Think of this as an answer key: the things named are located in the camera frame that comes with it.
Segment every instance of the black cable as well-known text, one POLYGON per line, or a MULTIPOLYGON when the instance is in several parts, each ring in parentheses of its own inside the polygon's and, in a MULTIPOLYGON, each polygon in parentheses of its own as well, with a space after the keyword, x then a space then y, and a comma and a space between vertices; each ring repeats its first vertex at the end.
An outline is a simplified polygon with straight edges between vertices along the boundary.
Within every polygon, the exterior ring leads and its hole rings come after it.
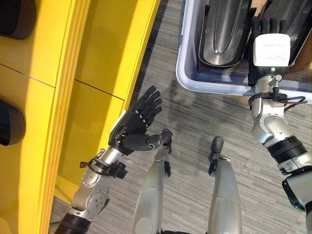
POLYGON ((285 106, 287 104, 291 104, 290 106, 288 106, 284 109, 284 112, 286 112, 290 108, 295 107, 296 105, 307 103, 307 101, 305 101, 305 99, 306 99, 306 97, 304 97, 304 96, 297 96, 297 97, 290 97, 290 98, 286 98, 286 99, 278 98, 276 101, 278 101, 280 103, 284 103, 285 106))

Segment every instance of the robotic arm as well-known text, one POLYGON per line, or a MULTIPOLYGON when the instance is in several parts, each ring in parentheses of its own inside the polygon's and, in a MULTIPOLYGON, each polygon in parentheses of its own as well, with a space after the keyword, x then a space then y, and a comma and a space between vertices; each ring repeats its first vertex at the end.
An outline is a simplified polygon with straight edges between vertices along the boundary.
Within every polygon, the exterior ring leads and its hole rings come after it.
POLYGON ((253 136, 268 149, 283 175, 283 189, 291 204, 305 211, 306 226, 311 233, 312 223, 312 155, 294 135, 284 112, 295 105, 306 103, 305 97, 287 98, 279 93, 279 84, 286 72, 290 57, 290 37, 286 35, 286 22, 282 20, 277 33, 275 18, 252 19, 253 48, 249 54, 249 83, 255 85, 256 94, 249 99, 253 116, 253 136))
POLYGON ((126 166, 120 161, 135 150, 146 151, 166 143, 172 136, 167 130, 159 135, 146 135, 147 128, 161 111, 160 92, 150 87, 137 101, 133 110, 127 111, 117 121, 109 138, 109 148, 100 152, 80 167, 88 167, 72 204, 60 222, 55 234, 85 234, 94 218, 109 203, 109 188, 114 178, 123 179, 126 166))

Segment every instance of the yellow shelf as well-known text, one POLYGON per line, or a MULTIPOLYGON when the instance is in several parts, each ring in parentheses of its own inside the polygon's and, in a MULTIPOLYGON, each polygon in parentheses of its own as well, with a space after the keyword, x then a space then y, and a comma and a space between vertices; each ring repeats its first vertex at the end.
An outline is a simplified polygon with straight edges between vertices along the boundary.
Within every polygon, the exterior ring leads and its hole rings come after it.
POLYGON ((75 79, 130 99, 159 2, 92 1, 75 79))
POLYGON ((123 102, 75 80, 58 165, 60 177, 80 185, 84 169, 79 162, 89 161, 100 148, 107 148, 109 133, 123 102))
POLYGON ((54 88, 1 65, 0 74, 0 98, 26 119, 22 142, 0 145, 1 233, 35 233, 54 88))
POLYGON ((53 195, 70 202, 79 161, 107 147, 129 105, 160 0, 35 2, 32 34, 0 37, 0 98, 26 119, 24 139, 0 146, 6 234, 48 233, 53 195))

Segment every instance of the gray carpet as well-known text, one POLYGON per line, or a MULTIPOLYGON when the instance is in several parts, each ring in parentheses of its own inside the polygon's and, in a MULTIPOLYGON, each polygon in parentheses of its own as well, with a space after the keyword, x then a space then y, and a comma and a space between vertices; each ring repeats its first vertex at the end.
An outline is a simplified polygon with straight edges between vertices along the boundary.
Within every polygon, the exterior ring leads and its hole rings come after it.
MULTIPOLYGON (((284 176, 265 148, 251 135, 247 99, 195 93, 182 88, 175 74, 181 0, 163 0, 139 73, 133 101, 151 85, 161 92, 163 111, 150 134, 173 133, 172 176, 164 182, 163 229, 204 234, 207 231, 214 178, 207 174, 210 144, 224 138, 223 154, 232 160, 242 201, 243 233, 303 234, 305 214, 293 208, 281 186, 284 176)), ((296 136, 311 150, 311 106, 288 111, 296 136)), ((154 152, 134 152, 124 159, 128 174, 111 186, 111 202, 88 233, 131 233, 138 191, 154 152)), ((55 198, 51 222, 61 220, 67 204, 55 198)))

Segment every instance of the clear plastic container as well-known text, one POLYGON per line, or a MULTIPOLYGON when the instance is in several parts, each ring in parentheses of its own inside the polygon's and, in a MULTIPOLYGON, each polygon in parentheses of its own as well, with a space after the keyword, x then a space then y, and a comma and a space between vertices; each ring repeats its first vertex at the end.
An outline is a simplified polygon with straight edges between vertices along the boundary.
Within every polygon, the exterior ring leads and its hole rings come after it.
MULTIPOLYGON (((238 66, 229 70, 209 69, 198 61, 198 45, 207 2, 207 0, 185 1, 176 63, 177 80, 191 91, 252 96, 255 89, 248 86, 247 61, 242 60, 238 66)), ((280 92, 287 94, 289 98, 305 96, 308 103, 312 103, 311 78, 287 74, 280 84, 280 92)))

